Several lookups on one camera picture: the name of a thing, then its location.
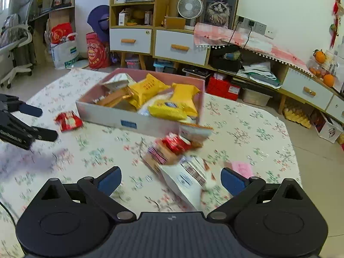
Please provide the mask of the clear plastic storage bin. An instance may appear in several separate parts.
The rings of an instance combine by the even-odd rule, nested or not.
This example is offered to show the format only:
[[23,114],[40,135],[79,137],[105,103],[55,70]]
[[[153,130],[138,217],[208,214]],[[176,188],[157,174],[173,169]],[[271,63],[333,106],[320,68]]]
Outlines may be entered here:
[[250,89],[244,89],[242,100],[248,104],[265,107],[271,98],[272,96],[270,95],[266,95]]

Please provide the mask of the red white rice cracker pack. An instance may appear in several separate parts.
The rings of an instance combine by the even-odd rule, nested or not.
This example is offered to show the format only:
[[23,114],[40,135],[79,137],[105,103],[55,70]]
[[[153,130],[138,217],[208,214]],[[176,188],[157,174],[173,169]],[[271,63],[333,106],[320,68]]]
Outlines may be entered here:
[[143,162],[156,173],[162,165],[174,165],[186,151],[192,149],[192,143],[178,134],[169,133],[148,147]]

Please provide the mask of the yellow blue-label snack pack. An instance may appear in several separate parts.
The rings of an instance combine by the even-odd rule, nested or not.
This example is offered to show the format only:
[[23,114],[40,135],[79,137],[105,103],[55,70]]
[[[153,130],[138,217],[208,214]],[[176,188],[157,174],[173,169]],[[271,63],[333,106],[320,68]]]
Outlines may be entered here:
[[148,107],[151,116],[171,121],[187,119],[187,114],[180,103],[170,100],[156,100]]

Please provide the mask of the small white desk fan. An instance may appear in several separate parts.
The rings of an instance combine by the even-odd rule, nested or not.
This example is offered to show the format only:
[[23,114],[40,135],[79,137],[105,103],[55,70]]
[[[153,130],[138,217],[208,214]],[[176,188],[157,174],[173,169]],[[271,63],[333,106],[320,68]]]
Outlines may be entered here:
[[195,27],[197,18],[202,15],[203,3],[201,0],[179,0],[177,10],[187,20],[187,27]]

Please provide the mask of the white triangular snack bag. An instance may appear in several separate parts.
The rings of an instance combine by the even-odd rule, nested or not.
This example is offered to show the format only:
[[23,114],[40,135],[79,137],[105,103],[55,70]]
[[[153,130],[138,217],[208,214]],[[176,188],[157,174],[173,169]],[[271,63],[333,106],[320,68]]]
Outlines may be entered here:
[[173,165],[160,165],[167,186],[194,211],[201,210],[201,194],[216,185],[206,162],[197,155],[183,156]]

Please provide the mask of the pink silver snack box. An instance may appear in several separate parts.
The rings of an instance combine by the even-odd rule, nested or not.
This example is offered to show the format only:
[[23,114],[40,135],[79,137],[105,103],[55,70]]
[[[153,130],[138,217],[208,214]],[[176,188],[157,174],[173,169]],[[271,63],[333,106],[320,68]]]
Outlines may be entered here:
[[117,68],[76,101],[82,121],[163,137],[199,125],[205,81]]

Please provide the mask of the white triangular bag in box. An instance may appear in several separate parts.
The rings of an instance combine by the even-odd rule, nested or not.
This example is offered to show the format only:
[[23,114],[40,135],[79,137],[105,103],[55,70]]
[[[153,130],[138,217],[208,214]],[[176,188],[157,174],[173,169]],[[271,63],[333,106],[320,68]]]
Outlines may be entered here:
[[101,85],[105,86],[110,91],[116,91],[118,89],[122,89],[135,83],[136,81],[134,81],[129,74],[119,73],[114,75],[110,80],[105,81]]

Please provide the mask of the gold foil snack bar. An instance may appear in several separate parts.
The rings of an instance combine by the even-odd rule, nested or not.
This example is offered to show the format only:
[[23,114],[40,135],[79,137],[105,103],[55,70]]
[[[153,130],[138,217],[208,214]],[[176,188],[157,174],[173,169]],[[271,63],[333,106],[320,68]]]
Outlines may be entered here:
[[121,101],[131,98],[133,95],[134,93],[129,87],[123,87],[121,89],[113,91],[112,93],[98,101],[96,104],[103,107],[112,108],[119,104]]

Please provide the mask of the pink nut bar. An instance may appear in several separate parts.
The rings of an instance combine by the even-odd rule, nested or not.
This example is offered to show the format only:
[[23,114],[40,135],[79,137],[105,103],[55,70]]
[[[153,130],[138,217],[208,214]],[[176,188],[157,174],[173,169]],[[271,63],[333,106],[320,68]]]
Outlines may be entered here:
[[232,170],[247,179],[254,176],[251,164],[233,161]]

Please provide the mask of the purple hat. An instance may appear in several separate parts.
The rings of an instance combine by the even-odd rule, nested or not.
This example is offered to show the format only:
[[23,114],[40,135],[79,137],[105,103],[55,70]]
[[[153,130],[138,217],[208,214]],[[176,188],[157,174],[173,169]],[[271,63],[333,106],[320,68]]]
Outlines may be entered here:
[[102,42],[110,40],[110,7],[108,5],[99,5],[91,10],[88,15],[87,23],[97,34]]

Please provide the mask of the black bag on shelf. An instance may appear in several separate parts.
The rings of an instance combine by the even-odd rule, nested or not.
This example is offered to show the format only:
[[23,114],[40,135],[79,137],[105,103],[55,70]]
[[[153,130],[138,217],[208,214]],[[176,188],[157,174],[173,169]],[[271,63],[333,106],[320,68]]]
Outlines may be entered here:
[[226,45],[210,49],[209,65],[217,70],[238,72],[242,66],[241,49],[237,45]]

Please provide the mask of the red storage box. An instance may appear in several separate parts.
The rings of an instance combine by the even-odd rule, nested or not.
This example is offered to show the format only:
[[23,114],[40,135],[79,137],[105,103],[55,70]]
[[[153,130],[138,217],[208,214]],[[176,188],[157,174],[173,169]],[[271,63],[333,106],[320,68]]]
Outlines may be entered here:
[[207,94],[237,101],[240,93],[240,87],[234,85],[228,80],[220,80],[216,79],[215,77],[210,77],[206,87],[206,92]]

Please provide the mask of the red gift bag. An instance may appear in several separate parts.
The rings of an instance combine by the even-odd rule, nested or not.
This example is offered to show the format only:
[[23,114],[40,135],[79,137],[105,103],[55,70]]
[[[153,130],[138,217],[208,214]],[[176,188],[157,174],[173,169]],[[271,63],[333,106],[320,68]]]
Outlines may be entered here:
[[70,23],[60,23],[54,26],[50,31],[50,40],[52,44],[59,44],[63,42],[64,38],[72,34],[74,31]]

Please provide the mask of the orange fruit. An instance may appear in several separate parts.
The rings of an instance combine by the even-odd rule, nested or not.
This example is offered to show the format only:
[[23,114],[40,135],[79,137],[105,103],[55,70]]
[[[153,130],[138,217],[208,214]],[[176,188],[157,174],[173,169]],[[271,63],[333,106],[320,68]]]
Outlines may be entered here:
[[335,83],[335,78],[331,74],[326,74],[322,77],[323,82],[328,87],[333,87]]

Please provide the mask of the red foil snack packet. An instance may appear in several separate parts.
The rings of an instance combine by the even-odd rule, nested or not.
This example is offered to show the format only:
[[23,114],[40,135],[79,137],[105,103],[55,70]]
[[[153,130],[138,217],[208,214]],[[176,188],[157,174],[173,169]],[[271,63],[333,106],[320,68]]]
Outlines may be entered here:
[[83,126],[83,122],[74,111],[62,112],[54,119],[55,123],[59,125],[61,132],[72,131]]

